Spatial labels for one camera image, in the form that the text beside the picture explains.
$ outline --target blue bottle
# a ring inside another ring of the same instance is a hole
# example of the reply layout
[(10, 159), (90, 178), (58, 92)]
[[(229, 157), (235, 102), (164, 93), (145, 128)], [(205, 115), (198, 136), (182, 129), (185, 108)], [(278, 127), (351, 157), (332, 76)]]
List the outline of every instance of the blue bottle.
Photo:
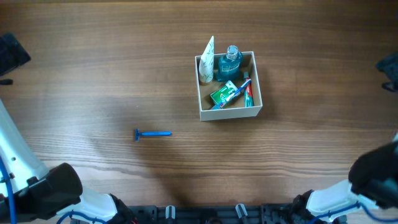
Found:
[(239, 77), (239, 66), (243, 61), (243, 55), (237, 46), (228, 47), (226, 55), (218, 60), (218, 72), (216, 79), (219, 82), (234, 80)]

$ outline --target white box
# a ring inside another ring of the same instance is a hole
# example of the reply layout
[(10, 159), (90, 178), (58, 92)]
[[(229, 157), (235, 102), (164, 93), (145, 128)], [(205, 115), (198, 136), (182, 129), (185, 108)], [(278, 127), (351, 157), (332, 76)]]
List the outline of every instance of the white box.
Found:
[[(236, 87), (239, 88), (244, 83), (243, 72), (249, 72), (254, 106), (245, 108), (244, 97), (242, 94), (233, 99), (233, 101), (230, 102), (225, 109), (220, 110), (211, 110), (211, 108), (214, 106), (214, 103), (210, 98), (210, 93), (219, 90), (226, 82), (218, 82), (213, 80), (209, 85), (202, 85), (199, 82), (198, 77), (200, 55), (195, 56), (195, 71), (197, 75), (198, 100), (201, 121), (251, 117), (257, 116), (257, 114), (260, 112), (260, 109), (262, 108), (262, 100), (254, 52), (242, 52), (242, 54), (243, 62), (239, 67), (239, 78), (237, 80), (232, 80), (232, 82), (236, 85)], [(214, 55), (215, 73), (218, 70), (218, 59), (224, 55), (225, 54)]]

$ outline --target razor head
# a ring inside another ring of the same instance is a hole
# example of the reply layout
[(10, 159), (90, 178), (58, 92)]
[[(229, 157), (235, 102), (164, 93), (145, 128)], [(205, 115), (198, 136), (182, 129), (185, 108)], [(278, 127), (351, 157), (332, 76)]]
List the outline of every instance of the razor head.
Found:
[(139, 142), (139, 129), (136, 129), (136, 142)]

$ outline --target wood grain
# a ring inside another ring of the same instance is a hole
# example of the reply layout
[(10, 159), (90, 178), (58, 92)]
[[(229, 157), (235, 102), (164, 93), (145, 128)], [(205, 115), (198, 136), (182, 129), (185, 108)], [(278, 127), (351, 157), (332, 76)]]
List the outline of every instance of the wood grain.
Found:
[[(396, 50), (393, 1), (0, 5), (32, 61), (0, 97), (35, 154), (128, 205), (289, 202), (347, 178), (389, 142), (397, 95), (374, 65)], [(194, 56), (254, 51), (264, 107), (200, 122)], [(171, 130), (133, 142), (133, 129)], [(362, 213), (350, 223), (371, 223)], [(55, 220), (34, 223), (53, 223)]]

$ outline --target cable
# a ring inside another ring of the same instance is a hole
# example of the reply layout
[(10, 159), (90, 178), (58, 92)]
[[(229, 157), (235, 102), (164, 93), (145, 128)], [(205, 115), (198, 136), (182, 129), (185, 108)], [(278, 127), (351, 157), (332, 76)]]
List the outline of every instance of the cable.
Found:
[(0, 156), (0, 170), (1, 170), (3, 180), (6, 181), (11, 224), (17, 224), (17, 213), (15, 211), (14, 191), (12, 190), (10, 175), (6, 169), (6, 166), (4, 165), (4, 162), (2, 161), (1, 156)]
[(89, 220), (89, 221), (92, 221), (93, 223), (94, 223), (94, 222), (100, 222), (100, 223), (102, 223), (102, 224), (107, 224), (106, 221), (104, 221), (104, 220), (100, 220), (100, 219), (97, 219), (97, 218), (91, 218), (91, 217), (88, 217), (88, 216), (87, 216), (86, 214), (84, 214), (84, 213), (81, 213), (81, 212), (74, 212), (73, 210), (70, 211), (70, 212), (67, 212), (67, 213), (63, 214), (63, 215), (61, 216), (61, 218), (57, 221), (57, 224), (61, 224), (61, 222), (62, 222), (64, 219), (66, 219), (66, 217), (72, 218), (72, 215), (78, 215), (78, 216), (83, 217), (83, 218), (85, 218), (85, 219), (87, 219), (87, 220)]
[(323, 214), (323, 215), (315, 216), (315, 217), (314, 217), (313, 219), (311, 219), (311, 221), (309, 221), (307, 224), (314, 224), (314, 223), (315, 223), (318, 219), (320, 219), (320, 218), (323, 218), (323, 217), (331, 217), (332, 215), (335, 215), (335, 214), (341, 213), (341, 212), (345, 212), (345, 211), (350, 210), (350, 209), (355, 208), (355, 207), (360, 207), (360, 204), (358, 204), (358, 202), (357, 202), (357, 203), (355, 203), (355, 204), (353, 204), (353, 205), (347, 206), (347, 207), (342, 208), (342, 209), (339, 209), (339, 210), (337, 210), (337, 211), (328, 212), (328, 213)]
[(398, 218), (395, 219), (384, 219), (384, 218), (378, 218), (375, 217), (368, 208), (362, 203), (360, 203), (360, 206), (362, 206), (363, 210), (365, 213), (368, 215), (369, 218), (373, 219), (374, 221), (382, 222), (382, 223), (393, 223), (393, 222), (398, 222)]

